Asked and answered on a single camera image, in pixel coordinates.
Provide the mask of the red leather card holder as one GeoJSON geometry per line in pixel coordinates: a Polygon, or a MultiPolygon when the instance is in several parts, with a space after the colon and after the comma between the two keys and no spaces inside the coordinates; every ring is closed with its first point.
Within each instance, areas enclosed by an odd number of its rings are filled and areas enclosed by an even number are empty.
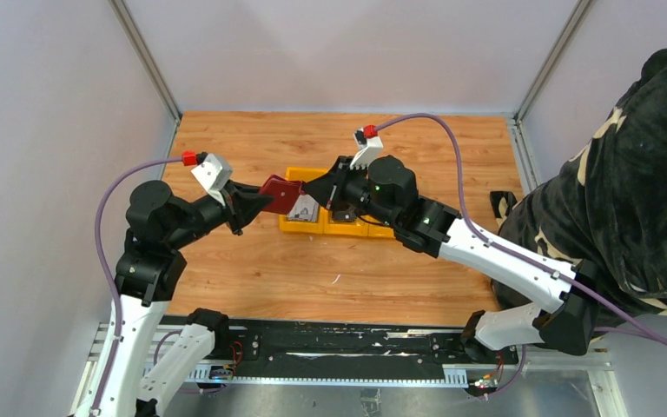
{"type": "Polygon", "coordinates": [[[271,202],[262,211],[277,215],[287,215],[293,209],[300,196],[305,194],[303,185],[304,182],[300,180],[288,180],[278,175],[271,175],[258,192],[259,195],[272,198],[271,202]]]}

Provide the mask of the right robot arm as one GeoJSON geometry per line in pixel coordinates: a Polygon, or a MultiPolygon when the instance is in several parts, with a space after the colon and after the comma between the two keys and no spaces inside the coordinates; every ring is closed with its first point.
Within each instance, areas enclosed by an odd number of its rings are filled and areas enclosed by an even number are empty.
{"type": "Polygon", "coordinates": [[[598,302],[579,289],[596,274],[590,263],[574,266],[538,255],[467,220],[457,209],[419,194],[415,174],[393,156],[353,169],[341,156],[303,191],[329,211],[353,209],[393,231],[405,248],[456,262],[488,275],[528,299],[498,312],[472,314],[461,350],[483,362],[514,345],[538,345],[584,355],[593,337],[598,302]]]}

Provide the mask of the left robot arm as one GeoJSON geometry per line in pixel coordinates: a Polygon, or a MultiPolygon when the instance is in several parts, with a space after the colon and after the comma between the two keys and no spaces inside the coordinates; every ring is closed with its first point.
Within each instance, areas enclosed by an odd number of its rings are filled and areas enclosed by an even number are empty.
{"type": "Polygon", "coordinates": [[[228,182],[222,200],[187,202],[165,182],[141,184],[129,198],[124,253],[109,282],[115,297],[109,334],[77,416],[161,416],[205,357],[239,361],[242,345],[227,315],[197,308],[175,343],[144,371],[156,329],[187,266],[182,248],[227,224],[240,235],[273,198],[259,188],[228,182]]]}

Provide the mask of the silver VIP card stack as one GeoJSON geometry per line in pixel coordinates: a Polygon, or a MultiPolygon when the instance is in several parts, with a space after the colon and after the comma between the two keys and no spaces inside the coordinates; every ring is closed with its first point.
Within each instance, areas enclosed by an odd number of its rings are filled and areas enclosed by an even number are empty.
{"type": "Polygon", "coordinates": [[[300,195],[286,218],[290,222],[316,223],[319,219],[320,205],[310,195],[300,195]]]}

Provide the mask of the black card holder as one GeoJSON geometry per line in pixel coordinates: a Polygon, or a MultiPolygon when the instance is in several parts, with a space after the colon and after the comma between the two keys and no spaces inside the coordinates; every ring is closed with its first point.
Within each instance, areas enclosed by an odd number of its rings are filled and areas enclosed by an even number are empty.
{"type": "Polygon", "coordinates": [[[353,209],[342,209],[331,212],[332,223],[349,223],[355,222],[356,220],[357,215],[354,213],[353,209]]]}

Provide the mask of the left yellow bin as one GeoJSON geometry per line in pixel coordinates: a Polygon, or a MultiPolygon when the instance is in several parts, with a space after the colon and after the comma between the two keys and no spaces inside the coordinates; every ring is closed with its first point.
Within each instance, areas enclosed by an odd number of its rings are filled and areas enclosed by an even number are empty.
{"type": "MultiPolygon", "coordinates": [[[[288,167],[285,178],[289,181],[309,182],[324,174],[326,169],[288,167]]],[[[320,204],[310,195],[300,195],[293,208],[279,216],[279,229],[285,233],[323,233],[325,216],[320,204]]]]}

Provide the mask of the middle yellow bin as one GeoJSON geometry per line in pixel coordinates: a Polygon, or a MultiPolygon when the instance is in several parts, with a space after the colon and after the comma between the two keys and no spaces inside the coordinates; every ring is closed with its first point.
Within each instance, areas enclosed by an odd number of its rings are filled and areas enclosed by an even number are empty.
{"type": "Polygon", "coordinates": [[[324,215],[323,219],[323,232],[325,235],[339,235],[339,236],[353,236],[353,237],[367,237],[367,223],[363,222],[358,216],[355,222],[349,223],[332,223],[331,222],[331,212],[342,209],[353,209],[356,214],[356,210],[353,206],[348,204],[343,204],[332,208],[331,210],[322,210],[324,215]]]}

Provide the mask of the person in black fleece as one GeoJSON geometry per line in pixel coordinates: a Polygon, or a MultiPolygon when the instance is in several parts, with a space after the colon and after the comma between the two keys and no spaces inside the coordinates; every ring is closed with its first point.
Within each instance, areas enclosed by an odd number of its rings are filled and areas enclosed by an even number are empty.
{"type": "Polygon", "coordinates": [[[523,198],[493,191],[499,236],[599,268],[592,288],[632,316],[667,316],[667,49],[653,53],[605,122],[523,198]]]}

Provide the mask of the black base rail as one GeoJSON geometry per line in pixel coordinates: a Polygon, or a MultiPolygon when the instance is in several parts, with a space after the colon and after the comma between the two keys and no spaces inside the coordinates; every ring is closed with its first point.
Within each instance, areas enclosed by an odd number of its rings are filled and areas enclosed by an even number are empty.
{"type": "Polygon", "coordinates": [[[470,371],[518,363],[515,348],[471,353],[461,328],[324,321],[232,319],[228,348],[204,358],[214,367],[241,356],[238,382],[384,383],[463,386],[470,371]]]}

